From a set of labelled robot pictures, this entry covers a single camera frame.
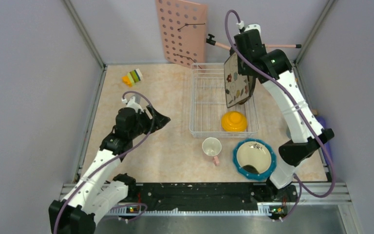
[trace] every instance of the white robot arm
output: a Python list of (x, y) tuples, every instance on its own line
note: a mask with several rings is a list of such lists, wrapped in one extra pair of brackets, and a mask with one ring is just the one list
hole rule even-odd
[(116, 125), (102, 140), (100, 148), (76, 186), (61, 201), (54, 200), (49, 207), (51, 230), (57, 234), (90, 234), (101, 218), (128, 195), (129, 185), (135, 179), (127, 175), (116, 176), (105, 190), (104, 182), (118, 167), (126, 152), (132, 150), (132, 141), (142, 135), (163, 128), (170, 118), (161, 115), (151, 105), (147, 106), (152, 119), (140, 106), (141, 97), (134, 95), (126, 107), (118, 111)]

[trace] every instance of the metal frame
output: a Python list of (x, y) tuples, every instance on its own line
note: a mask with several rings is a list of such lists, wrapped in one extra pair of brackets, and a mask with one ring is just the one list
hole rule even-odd
[(101, 74), (101, 77), (100, 77), (100, 80), (97, 86), (97, 91), (93, 99), (91, 113), (88, 119), (88, 124), (86, 125), (87, 128), (86, 128), (85, 135), (82, 140), (82, 145), (80, 147), (80, 151), (78, 155), (78, 158), (79, 158), (78, 165), (77, 165), (77, 168), (74, 174), (74, 178), (72, 179), (73, 182), (77, 182), (81, 176), (81, 170), (84, 165), (85, 155), (88, 149), (88, 143), (90, 142), (91, 132), (93, 130), (93, 125), (94, 125), (94, 120), (95, 120), (95, 114), (98, 108), (99, 99), (101, 97), (102, 87), (104, 86), (105, 75), (107, 74), (107, 69), (108, 67), (105, 67), (104, 70), (102, 71), (102, 74)]
[(302, 61), (302, 59), (304, 58), (304, 55), (306, 54), (306, 51), (309, 49), (313, 38), (315, 37), (316, 33), (318, 32), (318, 30), (322, 26), (322, 23), (324, 22), (324, 20), (328, 16), (328, 14), (329, 14), (330, 10), (332, 9), (332, 7), (334, 6), (335, 2), (336, 2), (336, 0), (328, 0), (328, 2), (326, 3), (325, 8), (322, 10), (318, 20), (316, 21), (315, 25), (313, 26), (312, 30), (310, 31), (306, 41), (302, 45), (302, 48), (301, 48), (298, 56), (296, 57), (296, 60), (294, 61), (294, 64), (296, 66), (298, 66), (300, 64), (300, 62)]
[(65, 9), (68, 11), (69, 15), (71, 16), (72, 21), (74, 22), (79, 34), (84, 39), (85, 44), (87, 45), (88, 49), (90, 50), (91, 54), (97, 61), (98, 65), (101, 68), (106, 67), (104, 61), (102, 60), (99, 52), (97, 51), (93, 41), (91, 40), (90, 35), (88, 34), (87, 30), (85, 29), (84, 24), (82, 23), (80, 17), (78, 16), (78, 13), (76, 12), (74, 6), (72, 5), (70, 0), (61, 0), (61, 2), (64, 4)]
[[(91, 40), (84, 24), (82, 23), (80, 17), (78, 16), (78, 14), (77, 14), (74, 6), (72, 5), (71, 1), (70, 0), (61, 0), (61, 1), (63, 2), (65, 8), (67, 9), (68, 13), (70, 14), (72, 21), (76, 25), (76, 28), (77, 28), (78, 32), (80, 33), (80, 35), (83, 37), (84, 42), (86, 43), (86, 45), (87, 45), (88, 49), (90, 50), (91, 54), (93, 55), (93, 57), (97, 61), (98, 65), (101, 68), (103, 68), (103, 71), (102, 71), (102, 74), (101, 74), (101, 77), (100, 77), (100, 80), (99, 80), (99, 84), (98, 84), (98, 87), (97, 87), (97, 91), (95, 93), (95, 97), (93, 98), (92, 110), (91, 110), (91, 113), (90, 113), (89, 118), (88, 118), (88, 125), (87, 125), (86, 134), (83, 138), (81, 150), (79, 152), (78, 166), (77, 166), (75, 177), (73, 179), (73, 181), (76, 181), (78, 179), (79, 175), (80, 175), (80, 172), (82, 170), (82, 164), (83, 164), (84, 159), (85, 159), (85, 154), (86, 154), (86, 151), (87, 151), (89, 138), (91, 136), (91, 131), (92, 131), (93, 123), (94, 123), (95, 113), (96, 113), (96, 110), (97, 110), (97, 107), (98, 107), (98, 102), (99, 102), (99, 98), (100, 98), (100, 95), (101, 95), (102, 86), (104, 84), (104, 79), (105, 79), (105, 75), (106, 75), (106, 71), (107, 71), (107, 65), (102, 60), (99, 52), (97, 51), (93, 41)], [(326, 3), (326, 5), (325, 5), (325, 7), (322, 11), (322, 13), (320, 14), (320, 16), (319, 16), (318, 20), (316, 21), (314, 27), (312, 28), (312, 31), (310, 32), (308, 38), (304, 42), (300, 53), (298, 54), (296, 60), (293, 62), (294, 71), (296, 73), (295, 74), (296, 77), (298, 78), (299, 87), (301, 88), (302, 94), (304, 95), (304, 97), (306, 98), (306, 101), (308, 103), (310, 103), (310, 98), (309, 98), (308, 92), (304, 89), (305, 86), (303, 85), (303, 79), (302, 79), (300, 71), (298, 69), (298, 65), (303, 60), (304, 55), (306, 54), (306, 51), (309, 49), (314, 36), (316, 35), (317, 31), (321, 28), (323, 21), (328, 16), (328, 13), (330, 12), (332, 7), (334, 6), (335, 2), (336, 2), (336, 0), (328, 0), (328, 2)], [(328, 173), (329, 170), (327, 169), (327, 165), (326, 165), (326, 163), (323, 159), (322, 154), (321, 154), (321, 157), (322, 157), (322, 161), (323, 161), (323, 166), (326, 169), (325, 172)], [(324, 193), (328, 190), (328, 188), (330, 186), (330, 182), (305, 183), (305, 185), (310, 190), (312, 190), (313, 192), (322, 194), (322, 193)], [(74, 186), (75, 186), (75, 184), (73, 184), (73, 183), (64, 184), (63, 188), (61, 190), (59, 199), (62, 199), (71, 190), (71, 188), (73, 188)], [(268, 206), (277, 206), (277, 205), (281, 205), (281, 203), (261, 202), (261, 203), (258, 203), (258, 205), (260, 205), (260, 207), (263, 211)], [(338, 208), (339, 208), (339, 211), (340, 211), (340, 215), (342, 217), (342, 221), (343, 221), (346, 233), (347, 234), (361, 234), (361, 233), (363, 233), (362, 227), (361, 227), (361, 225), (358, 221), (357, 215), (356, 215), (355, 210), (354, 210), (353, 205), (352, 205), (352, 201), (351, 201), (351, 198), (350, 198), (350, 195), (349, 195), (349, 191), (348, 191), (345, 183), (337, 183), (336, 186), (335, 186), (334, 192), (326, 198), (316, 198), (316, 197), (308, 194), (306, 191), (304, 191), (304, 192), (302, 192), (302, 197), (301, 197), (299, 205), (315, 205), (315, 206), (337, 205)], [(171, 214), (151, 212), (151, 214), (149, 214), (148, 212), (146, 212), (146, 215), (154, 215), (154, 216), (156, 216), (156, 215), (180, 215), (177, 211), (170, 212), (170, 213)], [(213, 213), (213, 214), (208, 214), (208, 215), (219, 215), (220, 216), (220, 215), (223, 215), (223, 214), (222, 213), (217, 213), (217, 214)]]

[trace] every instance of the white wire basket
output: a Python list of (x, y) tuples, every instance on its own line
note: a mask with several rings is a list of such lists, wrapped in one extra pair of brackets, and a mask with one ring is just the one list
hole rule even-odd
[[(222, 116), (229, 111), (238, 111), (246, 116), (245, 131), (226, 132), (222, 128)], [(254, 94), (245, 104), (227, 109), (223, 63), (192, 64), (190, 132), (193, 137), (247, 138), (258, 129)]]

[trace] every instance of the blue bowl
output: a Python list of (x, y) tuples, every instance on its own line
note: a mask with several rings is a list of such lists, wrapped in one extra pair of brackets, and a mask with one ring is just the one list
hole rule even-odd
[[(258, 143), (264, 145), (269, 150), (270, 156), (272, 158), (272, 162), (270, 164), (270, 167), (267, 169), (267, 171), (265, 171), (265, 172), (263, 172), (261, 174), (254, 174), (254, 173), (250, 173), (250, 172), (246, 171), (245, 169), (243, 169), (239, 165), (239, 162), (237, 160), (237, 151), (239, 150), (240, 146), (243, 145), (246, 142), (249, 142), (249, 141), (255, 141), (255, 142), (258, 142)], [(244, 177), (246, 177), (248, 179), (257, 180), (257, 181), (263, 181), (263, 180), (266, 180), (267, 178), (269, 178), (269, 176), (272, 175), (273, 171), (276, 169), (276, 166), (277, 166), (276, 154), (273, 151), (272, 147), (270, 147), (270, 145), (266, 144), (262, 140), (253, 139), (253, 138), (248, 138), (246, 140), (240, 141), (236, 145), (236, 147), (233, 150), (233, 163), (236, 166), (237, 171), (240, 174), (242, 174)]]

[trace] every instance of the beige table surface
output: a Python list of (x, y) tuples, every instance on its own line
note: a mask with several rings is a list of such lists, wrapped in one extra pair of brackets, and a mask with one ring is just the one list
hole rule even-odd
[[(121, 77), (139, 68), (144, 79), (133, 87), (126, 86)], [(122, 164), (109, 176), (128, 173), (137, 182), (245, 182), (232, 162), (232, 150), (242, 139), (221, 138), (223, 149), (220, 165), (215, 166), (203, 157), (204, 138), (194, 138), (189, 131), (191, 70), (176, 64), (145, 64), (108, 66), (93, 129), (83, 165), (84, 173), (95, 158), (102, 139), (115, 125), (123, 92), (135, 90), (144, 94), (154, 108), (171, 122), (128, 154)], [(259, 130), (256, 138), (275, 150), (289, 140), (286, 123), (270, 94), (259, 84), (255, 90)], [(144, 135), (134, 140), (134, 145)], [(315, 152), (297, 172), (303, 181), (326, 181), (323, 164)]]

